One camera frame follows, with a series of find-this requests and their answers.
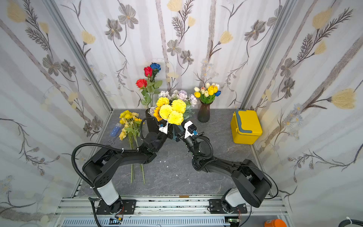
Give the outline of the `teal vase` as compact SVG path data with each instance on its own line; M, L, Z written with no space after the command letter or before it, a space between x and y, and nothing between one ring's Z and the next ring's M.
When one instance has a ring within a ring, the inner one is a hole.
M185 136L185 129L181 125L173 125L173 139L176 142L183 140Z

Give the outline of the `black vase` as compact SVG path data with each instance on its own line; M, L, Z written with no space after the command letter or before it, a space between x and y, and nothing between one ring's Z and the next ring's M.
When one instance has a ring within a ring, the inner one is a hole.
M154 116L152 116L149 113L148 109L145 111L145 114L146 114L146 118L147 118L146 122L147 122L148 131L158 133L159 132L158 121L154 119Z

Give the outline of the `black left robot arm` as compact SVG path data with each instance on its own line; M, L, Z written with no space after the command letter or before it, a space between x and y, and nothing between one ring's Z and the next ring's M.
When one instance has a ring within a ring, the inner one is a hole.
M124 208L122 199L116 191L112 178L120 166L131 164L148 164L154 160L166 139L170 137L169 123L165 120L158 127L158 133L151 131L146 136L140 137L143 143L135 149L114 148L98 143L83 143L78 145L71 154L72 166L97 195L91 201L101 200L107 207L109 214L120 214ZM83 147L99 147L100 150L87 161L82 170L76 164L76 153Z

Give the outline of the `yellow poppy flower stem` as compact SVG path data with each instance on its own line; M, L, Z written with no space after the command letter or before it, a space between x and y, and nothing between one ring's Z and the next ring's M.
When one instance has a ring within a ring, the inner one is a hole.
M135 146L134 146L134 140L133 139L130 139L130 148L131 149L134 149ZM133 183L133 179L134 179L134 166L133 164L131 164L131 171L130 171L130 183Z

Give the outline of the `yellow rose bunch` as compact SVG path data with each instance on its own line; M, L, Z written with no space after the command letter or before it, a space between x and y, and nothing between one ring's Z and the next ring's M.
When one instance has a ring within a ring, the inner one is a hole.
M140 137L140 127L142 126L139 113L125 110L120 114L120 124L123 126L122 132L119 135L120 140L125 138L129 139L129 145L131 149L137 149L139 147L138 137Z

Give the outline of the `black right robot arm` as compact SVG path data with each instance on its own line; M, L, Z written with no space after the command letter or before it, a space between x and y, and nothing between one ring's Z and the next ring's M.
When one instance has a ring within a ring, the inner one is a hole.
M243 204L259 208L262 202L268 199L267 194L274 181L251 160L233 162L215 157L213 147L206 136L185 137L177 133L175 140L185 142L192 153L192 165L195 170L225 175L234 182L235 188L227 190L221 198L221 209L225 213L232 213L234 208Z

